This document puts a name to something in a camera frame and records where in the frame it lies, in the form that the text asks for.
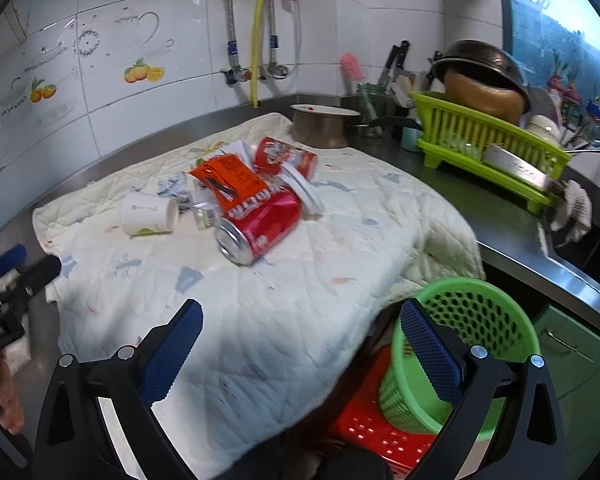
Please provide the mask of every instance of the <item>orange fruit decal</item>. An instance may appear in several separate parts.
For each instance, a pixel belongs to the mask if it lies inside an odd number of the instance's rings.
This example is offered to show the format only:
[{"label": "orange fruit decal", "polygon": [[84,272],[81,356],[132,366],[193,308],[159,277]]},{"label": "orange fruit decal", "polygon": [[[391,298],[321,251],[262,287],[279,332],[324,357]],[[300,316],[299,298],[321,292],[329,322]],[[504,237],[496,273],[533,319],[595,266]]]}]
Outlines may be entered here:
[{"label": "orange fruit decal", "polygon": [[42,89],[42,97],[45,99],[51,99],[56,95],[56,85],[47,85]]},{"label": "orange fruit decal", "polygon": [[134,67],[130,66],[125,70],[125,81],[127,83],[135,83],[136,78],[134,77]]},{"label": "orange fruit decal", "polygon": [[146,79],[146,73],[148,72],[149,68],[150,67],[148,65],[136,66],[131,73],[136,78],[136,81],[142,81],[142,79]]},{"label": "orange fruit decal", "polygon": [[33,82],[31,83],[31,96],[30,96],[32,103],[37,103],[39,101],[42,101],[44,92],[43,92],[43,90],[39,90],[38,87],[40,85],[42,85],[43,82],[45,82],[44,79],[33,78]]},{"label": "orange fruit decal", "polygon": [[153,66],[146,73],[147,80],[151,81],[152,83],[160,81],[160,79],[162,79],[163,77],[164,69],[161,66]]},{"label": "orange fruit decal", "polygon": [[160,81],[164,77],[164,68],[161,66],[149,66],[140,58],[136,60],[133,66],[125,69],[125,81],[127,83],[136,83],[147,79],[152,83]]}]

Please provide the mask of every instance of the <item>glass jar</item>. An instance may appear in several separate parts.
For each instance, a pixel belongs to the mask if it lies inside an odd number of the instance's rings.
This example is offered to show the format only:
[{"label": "glass jar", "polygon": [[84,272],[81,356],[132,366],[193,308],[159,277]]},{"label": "glass jar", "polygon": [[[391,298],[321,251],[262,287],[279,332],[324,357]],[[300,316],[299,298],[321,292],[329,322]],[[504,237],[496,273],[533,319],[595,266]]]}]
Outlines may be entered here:
[{"label": "glass jar", "polygon": [[[356,86],[356,108],[362,114],[364,123],[369,123],[372,118],[369,113],[372,106],[377,117],[385,117],[387,112],[386,90],[382,85],[372,83],[359,83]],[[360,128],[363,137],[381,137],[382,128]]]}]

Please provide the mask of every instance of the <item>kitchen counter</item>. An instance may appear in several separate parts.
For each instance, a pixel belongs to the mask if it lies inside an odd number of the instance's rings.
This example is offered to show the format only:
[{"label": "kitchen counter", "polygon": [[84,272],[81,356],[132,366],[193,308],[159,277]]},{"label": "kitchen counter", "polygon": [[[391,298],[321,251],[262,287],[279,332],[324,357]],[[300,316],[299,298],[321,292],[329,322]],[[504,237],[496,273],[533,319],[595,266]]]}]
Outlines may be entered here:
[{"label": "kitchen counter", "polygon": [[431,186],[472,227],[483,261],[532,286],[600,332],[600,284],[557,255],[545,255],[542,218],[527,212],[522,199],[450,164],[426,168],[422,154],[402,149],[390,137],[352,135],[349,144]]},{"label": "kitchen counter", "polygon": [[[16,243],[23,243],[30,262],[43,256],[31,223],[33,209],[37,206],[81,189],[114,171],[255,116],[278,112],[290,117],[290,105],[298,102],[337,106],[340,99],[304,94],[284,96],[263,101],[259,110],[250,105],[221,110],[145,137],[74,174],[21,211],[0,231],[0,254]],[[349,142],[352,147],[412,174],[443,195],[474,229],[482,259],[487,264],[529,284],[600,333],[600,285],[569,264],[562,265],[544,255],[539,241],[539,219],[524,209],[524,203],[516,202],[515,195],[448,164],[438,170],[425,168],[422,155],[403,150],[390,138],[352,136]],[[59,316],[56,308],[46,303],[43,294],[33,298],[30,306],[32,362],[16,374],[14,381],[28,420],[24,433],[34,443],[46,386],[60,357],[57,345]]]}]

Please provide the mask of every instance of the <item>pink brush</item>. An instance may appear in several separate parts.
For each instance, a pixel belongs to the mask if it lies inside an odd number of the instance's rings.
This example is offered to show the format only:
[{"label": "pink brush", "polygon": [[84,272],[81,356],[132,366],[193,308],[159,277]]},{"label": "pink brush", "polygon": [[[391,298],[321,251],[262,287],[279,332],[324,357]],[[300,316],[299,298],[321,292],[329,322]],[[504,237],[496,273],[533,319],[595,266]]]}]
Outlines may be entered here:
[{"label": "pink brush", "polygon": [[[352,52],[347,52],[346,54],[342,54],[340,57],[340,65],[347,71],[349,75],[349,79],[352,81],[364,81],[366,79],[364,72],[362,72],[362,68],[360,68],[360,63],[358,62],[358,58]],[[371,99],[369,95],[366,93],[366,87],[364,84],[359,87],[360,95],[362,96],[362,102],[366,108],[366,113],[368,114],[369,121],[376,120],[378,118],[378,114],[376,113],[376,109],[371,104]],[[371,128],[373,132],[370,137],[382,137],[382,128],[380,126],[376,126],[375,128]]]},{"label": "pink brush", "polygon": [[352,81],[364,81],[366,79],[365,74],[360,68],[358,58],[354,53],[347,52],[346,54],[342,54],[340,57],[340,65],[344,67],[344,70],[349,74],[349,79]]}]

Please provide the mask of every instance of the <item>window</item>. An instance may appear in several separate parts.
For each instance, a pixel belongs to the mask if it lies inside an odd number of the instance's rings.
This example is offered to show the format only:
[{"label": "window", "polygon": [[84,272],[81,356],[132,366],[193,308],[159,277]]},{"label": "window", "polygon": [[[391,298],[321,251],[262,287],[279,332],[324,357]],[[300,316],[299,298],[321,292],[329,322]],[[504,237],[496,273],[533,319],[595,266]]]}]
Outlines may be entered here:
[{"label": "window", "polygon": [[[565,124],[586,122],[589,100],[598,99],[600,107],[600,17],[593,6],[588,0],[511,0],[511,20],[512,54],[529,84],[560,92]],[[600,139],[600,127],[596,132]]]}]

